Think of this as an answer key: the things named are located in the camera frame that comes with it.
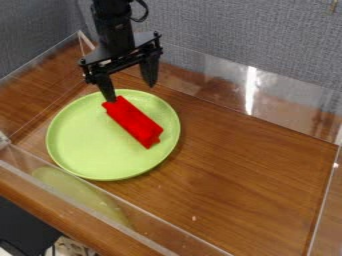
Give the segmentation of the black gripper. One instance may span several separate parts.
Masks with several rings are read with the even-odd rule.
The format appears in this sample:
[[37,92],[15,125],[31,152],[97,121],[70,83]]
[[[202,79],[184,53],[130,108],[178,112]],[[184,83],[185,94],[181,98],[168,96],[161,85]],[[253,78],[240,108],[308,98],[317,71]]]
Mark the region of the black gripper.
[[78,60],[85,82],[96,83],[106,102],[116,101],[114,89],[108,75],[133,65],[140,67],[140,74],[148,87],[154,86],[158,59],[162,54],[160,37],[161,34],[156,31],[136,32],[133,34],[134,46],[126,52],[114,53],[100,43],[94,50]]

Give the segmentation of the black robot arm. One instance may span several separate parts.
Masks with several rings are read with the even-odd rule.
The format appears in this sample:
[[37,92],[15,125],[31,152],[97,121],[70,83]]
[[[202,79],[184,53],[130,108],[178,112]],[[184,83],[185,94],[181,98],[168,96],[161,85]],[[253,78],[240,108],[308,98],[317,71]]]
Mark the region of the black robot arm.
[[130,22],[142,22],[149,14],[144,0],[92,0],[90,14],[98,44],[78,60],[78,66],[85,82],[97,86],[106,102],[114,102],[113,73],[137,65],[145,84],[154,86],[161,35],[156,31],[132,31]]

